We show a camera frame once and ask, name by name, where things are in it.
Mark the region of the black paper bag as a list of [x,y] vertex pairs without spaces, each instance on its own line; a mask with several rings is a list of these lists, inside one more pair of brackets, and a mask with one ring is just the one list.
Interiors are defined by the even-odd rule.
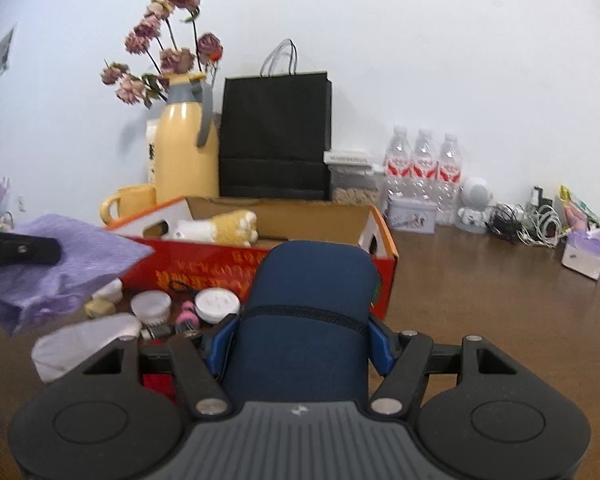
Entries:
[[228,78],[220,122],[220,195],[328,200],[332,82],[299,73],[298,50],[283,40],[260,73]]

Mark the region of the colourful snack packet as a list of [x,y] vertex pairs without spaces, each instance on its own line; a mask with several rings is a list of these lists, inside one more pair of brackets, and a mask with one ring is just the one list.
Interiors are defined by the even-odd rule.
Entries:
[[600,228],[600,216],[565,185],[561,185],[558,197],[568,226],[573,231],[591,231]]

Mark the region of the purple towel cloth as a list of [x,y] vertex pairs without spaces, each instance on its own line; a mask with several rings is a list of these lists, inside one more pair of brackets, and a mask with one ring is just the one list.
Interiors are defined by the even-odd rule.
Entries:
[[93,292],[150,256],[147,245],[60,214],[46,214],[7,232],[56,238],[54,266],[0,266],[0,327],[9,335],[78,310]]

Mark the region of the yellow white plush paw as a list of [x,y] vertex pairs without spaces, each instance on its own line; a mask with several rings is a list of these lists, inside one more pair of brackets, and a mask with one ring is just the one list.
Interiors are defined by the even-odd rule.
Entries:
[[258,238],[257,215],[247,209],[216,214],[206,220],[179,221],[169,240],[219,246],[250,247]]

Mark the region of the white jar lid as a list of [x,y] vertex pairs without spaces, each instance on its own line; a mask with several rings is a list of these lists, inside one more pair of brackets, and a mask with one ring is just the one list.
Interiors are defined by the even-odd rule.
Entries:
[[161,290],[148,290],[135,295],[130,301],[132,313],[147,326],[156,326],[169,321],[172,299]]

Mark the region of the white cloth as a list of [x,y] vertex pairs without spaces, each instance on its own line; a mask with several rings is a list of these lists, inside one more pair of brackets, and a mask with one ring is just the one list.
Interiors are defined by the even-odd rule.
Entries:
[[42,382],[54,382],[114,340],[137,337],[142,322],[129,313],[119,313],[72,324],[38,338],[31,360]]

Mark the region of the red orange cardboard box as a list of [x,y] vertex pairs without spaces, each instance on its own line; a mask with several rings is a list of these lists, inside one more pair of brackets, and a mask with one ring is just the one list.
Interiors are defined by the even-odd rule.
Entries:
[[[178,242],[171,235],[180,221],[207,220],[235,210],[257,216],[259,238],[250,247]],[[152,254],[123,275],[127,290],[160,289],[176,281],[192,289],[222,287],[246,299],[258,266],[273,247],[287,240],[358,246],[370,254],[379,274],[370,312],[387,315],[399,254],[388,226],[373,206],[264,198],[179,197],[107,228],[152,248]]]

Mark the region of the navy blue pouch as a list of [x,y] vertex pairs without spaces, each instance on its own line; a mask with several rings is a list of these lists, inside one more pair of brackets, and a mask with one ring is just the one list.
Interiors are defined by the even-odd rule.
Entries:
[[222,385],[237,404],[367,399],[368,317],[379,281],[363,249],[286,242],[259,266]]

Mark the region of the white round jar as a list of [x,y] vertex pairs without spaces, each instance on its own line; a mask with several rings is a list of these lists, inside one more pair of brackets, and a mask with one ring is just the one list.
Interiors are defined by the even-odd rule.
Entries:
[[219,324],[227,315],[238,314],[241,305],[234,292],[221,287],[201,290],[194,298],[198,318],[211,325]]

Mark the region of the water bottle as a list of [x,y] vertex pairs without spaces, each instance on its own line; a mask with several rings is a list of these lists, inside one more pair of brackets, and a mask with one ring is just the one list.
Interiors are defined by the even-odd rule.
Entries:
[[436,200],[434,185],[436,184],[438,161],[432,132],[420,128],[412,151],[412,182],[414,196],[418,200]]
[[463,157],[457,136],[447,133],[440,148],[437,170],[437,224],[442,226],[453,222],[462,165]]
[[406,197],[411,177],[411,145],[407,140],[407,128],[393,127],[393,135],[386,149],[385,176],[390,196]]

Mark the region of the middle water bottle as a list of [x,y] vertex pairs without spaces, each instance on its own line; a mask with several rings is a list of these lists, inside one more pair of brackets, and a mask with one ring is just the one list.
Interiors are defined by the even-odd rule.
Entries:
[[420,128],[412,151],[412,182],[414,196],[418,200],[436,200],[434,185],[436,184],[438,161],[432,132]]

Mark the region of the yellow thermos jug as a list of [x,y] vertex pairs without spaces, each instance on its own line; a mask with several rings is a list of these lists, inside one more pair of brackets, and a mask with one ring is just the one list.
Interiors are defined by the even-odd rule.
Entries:
[[203,73],[170,75],[168,81],[155,135],[156,200],[161,204],[180,196],[219,196],[212,87]]

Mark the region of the clear snack container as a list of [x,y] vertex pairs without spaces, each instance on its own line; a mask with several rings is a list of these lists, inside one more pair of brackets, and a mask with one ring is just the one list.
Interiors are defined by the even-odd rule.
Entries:
[[379,206],[384,168],[365,152],[324,151],[330,173],[330,199],[337,204]]

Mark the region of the yellow ceramic mug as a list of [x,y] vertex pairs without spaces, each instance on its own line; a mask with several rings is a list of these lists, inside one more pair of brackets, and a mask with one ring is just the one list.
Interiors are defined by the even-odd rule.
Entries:
[[119,188],[113,196],[104,200],[99,217],[105,226],[133,214],[152,208],[156,204],[156,189],[152,184],[138,184]]

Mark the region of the left water bottle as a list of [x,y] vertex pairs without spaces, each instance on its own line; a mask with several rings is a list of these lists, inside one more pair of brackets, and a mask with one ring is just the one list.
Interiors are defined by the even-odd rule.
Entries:
[[411,177],[411,145],[407,140],[407,128],[393,127],[393,135],[386,149],[385,176],[390,196],[406,197]]

